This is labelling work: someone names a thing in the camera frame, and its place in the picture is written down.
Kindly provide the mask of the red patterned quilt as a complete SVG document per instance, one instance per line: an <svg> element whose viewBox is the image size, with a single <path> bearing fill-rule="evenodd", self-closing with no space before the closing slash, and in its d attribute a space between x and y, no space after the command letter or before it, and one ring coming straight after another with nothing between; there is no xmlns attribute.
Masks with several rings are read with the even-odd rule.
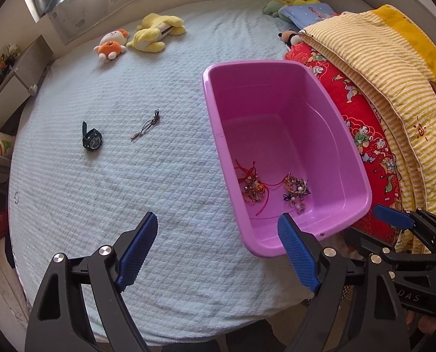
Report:
<svg viewBox="0 0 436 352"><path fill-rule="evenodd" d="M402 209L401 175L396 157L390 150L380 120L360 88L304 42L293 45L285 59L299 62L312 71L335 103L366 170L372 191L371 205Z"/></svg>

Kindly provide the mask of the white quilted bedspread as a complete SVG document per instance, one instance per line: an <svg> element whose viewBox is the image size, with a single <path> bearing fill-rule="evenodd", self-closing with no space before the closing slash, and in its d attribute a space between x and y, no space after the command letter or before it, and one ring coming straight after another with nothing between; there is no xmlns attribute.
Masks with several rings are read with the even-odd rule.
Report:
<svg viewBox="0 0 436 352"><path fill-rule="evenodd" d="M123 293L151 346L198 342L308 299L285 257L242 244L203 99L210 65L279 60L282 24L261 0L172 9L187 28L159 54L97 60L88 41L55 61L21 117L9 177L13 256L28 300L55 253L87 256L157 216L158 234ZM103 136L84 149L82 124Z"/></svg>

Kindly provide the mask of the black wrist watch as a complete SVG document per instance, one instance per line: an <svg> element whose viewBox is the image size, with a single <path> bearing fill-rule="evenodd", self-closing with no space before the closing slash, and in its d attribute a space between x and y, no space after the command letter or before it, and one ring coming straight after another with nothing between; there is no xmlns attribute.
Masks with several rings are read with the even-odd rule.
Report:
<svg viewBox="0 0 436 352"><path fill-rule="evenodd" d="M87 130L87 122L82 124L82 144L84 149L94 152L102 146L103 136L96 129Z"/></svg>

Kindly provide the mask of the pink plastic basin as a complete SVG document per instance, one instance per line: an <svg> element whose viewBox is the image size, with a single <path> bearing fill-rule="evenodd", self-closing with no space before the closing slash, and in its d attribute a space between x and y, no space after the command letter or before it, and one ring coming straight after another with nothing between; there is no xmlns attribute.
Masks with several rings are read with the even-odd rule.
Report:
<svg viewBox="0 0 436 352"><path fill-rule="evenodd" d="M369 211L371 186L353 138L307 67L287 60L216 64L203 73L203 91L249 252L283 255L282 214L322 240Z"/></svg>

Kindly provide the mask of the yellow striped quilt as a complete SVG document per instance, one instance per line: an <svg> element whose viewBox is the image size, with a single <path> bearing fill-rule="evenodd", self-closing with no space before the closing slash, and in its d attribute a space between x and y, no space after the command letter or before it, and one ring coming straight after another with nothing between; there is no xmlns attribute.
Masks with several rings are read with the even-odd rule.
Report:
<svg viewBox="0 0 436 352"><path fill-rule="evenodd" d="M361 90L406 177L408 210L436 215L436 46L401 10L383 5L300 32Z"/></svg>

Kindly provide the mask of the grey bedside drawer cabinet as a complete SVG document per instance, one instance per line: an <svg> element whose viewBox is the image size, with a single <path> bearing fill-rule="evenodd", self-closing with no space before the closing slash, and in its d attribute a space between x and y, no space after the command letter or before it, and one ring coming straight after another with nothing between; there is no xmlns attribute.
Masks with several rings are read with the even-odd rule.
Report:
<svg viewBox="0 0 436 352"><path fill-rule="evenodd" d="M52 54L45 38L39 36L15 61L0 85L0 130L29 97L37 94Z"/></svg>

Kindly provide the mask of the orange white plush toy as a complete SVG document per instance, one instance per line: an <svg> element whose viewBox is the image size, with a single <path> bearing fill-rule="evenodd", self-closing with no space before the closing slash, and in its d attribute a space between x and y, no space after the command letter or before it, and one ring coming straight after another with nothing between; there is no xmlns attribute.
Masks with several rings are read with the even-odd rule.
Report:
<svg viewBox="0 0 436 352"><path fill-rule="evenodd" d="M99 44L93 48L93 51L100 61L109 63L126 52L125 45L128 37L129 32L125 29L111 31L100 40Z"/></svg>

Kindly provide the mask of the panda plush toy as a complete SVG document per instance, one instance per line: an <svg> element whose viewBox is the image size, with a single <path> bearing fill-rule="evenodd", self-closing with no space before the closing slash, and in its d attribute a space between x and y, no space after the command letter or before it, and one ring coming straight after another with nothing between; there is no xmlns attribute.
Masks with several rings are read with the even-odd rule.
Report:
<svg viewBox="0 0 436 352"><path fill-rule="evenodd" d="M282 42L285 43L288 50L293 48L293 46L298 45L303 42L303 39L300 37L299 32L294 30L286 30L278 34L278 37Z"/></svg>

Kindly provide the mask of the yellow plush toy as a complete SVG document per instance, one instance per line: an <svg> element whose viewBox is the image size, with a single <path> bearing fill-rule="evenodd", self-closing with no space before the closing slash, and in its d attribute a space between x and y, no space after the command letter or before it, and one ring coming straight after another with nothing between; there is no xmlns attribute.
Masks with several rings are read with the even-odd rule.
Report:
<svg viewBox="0 0 436 352"><path fill-rule="evenodd" d="M142 19L132 40L125 46L144 53L160 53L165 48L165 37L178 37L185 33L186 28L181 18L150 13Z"/></svg>

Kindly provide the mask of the blue small pillow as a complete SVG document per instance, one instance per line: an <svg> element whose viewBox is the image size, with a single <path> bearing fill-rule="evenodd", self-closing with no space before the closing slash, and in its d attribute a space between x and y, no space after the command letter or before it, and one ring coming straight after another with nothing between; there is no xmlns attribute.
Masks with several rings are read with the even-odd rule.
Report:
<svg viewBox="0 0 436 352"><path fill-rule="evenodd" d="M304 29L306 26L316 24L319 21L338 16L338 13L329 4L323 2L286 6L280 10L280 14L299 29Z"/></svg>

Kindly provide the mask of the green plush toy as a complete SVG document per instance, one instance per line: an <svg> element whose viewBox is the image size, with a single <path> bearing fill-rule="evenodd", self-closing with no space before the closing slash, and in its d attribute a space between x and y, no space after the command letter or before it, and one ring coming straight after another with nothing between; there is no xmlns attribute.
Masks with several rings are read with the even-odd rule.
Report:
<svg viewBox="0 0 436 352"><path fill-rule="evenodd" d="M285 21L285 18L283 18L283 16L280 14L280 10L283 7L307 5L319 2L320 0L270 0L262 9L262 13L264 13L264 15L268 15L273 18L280 18Z"/></svg>

